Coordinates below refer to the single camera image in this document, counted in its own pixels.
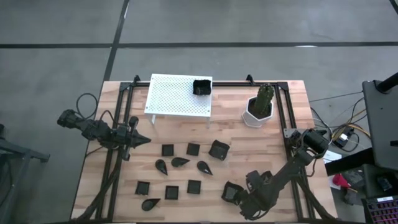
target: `concrete floor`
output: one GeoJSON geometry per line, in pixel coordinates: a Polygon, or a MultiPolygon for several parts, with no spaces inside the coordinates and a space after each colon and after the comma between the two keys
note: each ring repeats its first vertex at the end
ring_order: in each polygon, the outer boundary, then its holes
{"type": "MultiPolygon", "coordinates": [[[[111,43],[123,0],[0,0],[0,44],[111,43]]],[[[398,41],[388,0],[131,0],[121,42],[398,41]]],[[[0,49],[0,123],[9,141],[51,154],[31,163],[14,221],[68,220],[86,150],[78,131],[56,124],[85,92],[99,95],[110,49],[0,49]]],[[[361,90],[397,71],[398,47],[119,49],[111,80],[151,73],[215,80],[304,80],[310,100],[361,90]]],[[[331,122],[361,95],[312,106],[331,122]]],[[[93,109],[89,102],[83,113],[93,109]]],[[[357,110],[364,108],[363,103],[357,110]]],[[[341,124],[349,112],[330,125],[341,124]]],[[[368,128],[364,119],[360,123],[368,128]]],[[[361,144],[370,142],[360,134],[361,144]]],[[[339,217],[364,221],[335,198],[339,217]]]]}

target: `green cactus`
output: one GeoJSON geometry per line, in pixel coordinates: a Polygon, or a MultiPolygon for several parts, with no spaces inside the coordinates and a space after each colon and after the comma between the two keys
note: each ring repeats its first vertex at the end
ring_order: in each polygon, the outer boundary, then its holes
{"type": "Polygon", "coordinates": [[[266,117],[270,114],[270,103],[274,97],[274,87],[270,84],[263,84],[259,88],[256,101],[254,102],[254,111],[256,114],[266,117]]]}

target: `white pot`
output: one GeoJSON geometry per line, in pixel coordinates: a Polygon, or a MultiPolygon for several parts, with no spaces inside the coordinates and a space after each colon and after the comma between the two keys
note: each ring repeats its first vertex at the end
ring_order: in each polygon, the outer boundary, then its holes
{"type": "Polygon", "coordinates": [[[254,99],[256,99],[256,96],[248,99],[248,103],[246,104],[246,110],[245,110],[245,112],[243,112],[242,118],[243,118],[244,123],[247,126],[249,126],[250,128],[261,128],[261,126],[265,122],[267,122],[268,119],[271,119],[272,115],[274,115],[274,103],[271,102],[271,114],[268,117],[262,118],[262,119],[257,119],[254,115],[252,115],[249,112],[249,103],[251,100],[254,100],[254,99]]]}

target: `black teardrop shape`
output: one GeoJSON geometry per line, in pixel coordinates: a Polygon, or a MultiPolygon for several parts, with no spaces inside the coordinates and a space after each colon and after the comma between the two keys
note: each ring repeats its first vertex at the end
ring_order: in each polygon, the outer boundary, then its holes
{"type": "Polygon", "coordinates": [[[159,201],[160,198],[147,199],[142,203],[141,208],[148,212],[149,210],[153,209],[159,201]]]}
{"type": "Polygon", "coordinates": [[[158,159],[155,163],[156,169],[167,175],[166,163],[163,159],[158,159]]]}
{"type": "Polygon", "coordinates": [[[197,167],[200,171],[204,172],[205,174],[213,175],[211,173],[210,167],[207,165],[206,162],[199,161],[197,167]]]}
{"type": "Polygon", "coordinates": [[[172,159],[172,166],[174,166],[174,167],[180,167],[180,166],[186,164],[186,163],[189,162],[189,161],[190,161],[189,159],[184,159],[184,158],[181,158],[181,157],[176,157],[176,158],[172,159]]]}

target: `white label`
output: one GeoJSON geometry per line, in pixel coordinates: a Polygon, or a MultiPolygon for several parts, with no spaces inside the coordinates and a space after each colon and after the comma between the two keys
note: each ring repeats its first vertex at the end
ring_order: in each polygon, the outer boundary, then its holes
{"type": "Polygon", "coordinates": [[[378,202],[385,202],[386,200],[392,200],[392,197],[384,197],[384,198],[378,198],[378,202]]]}

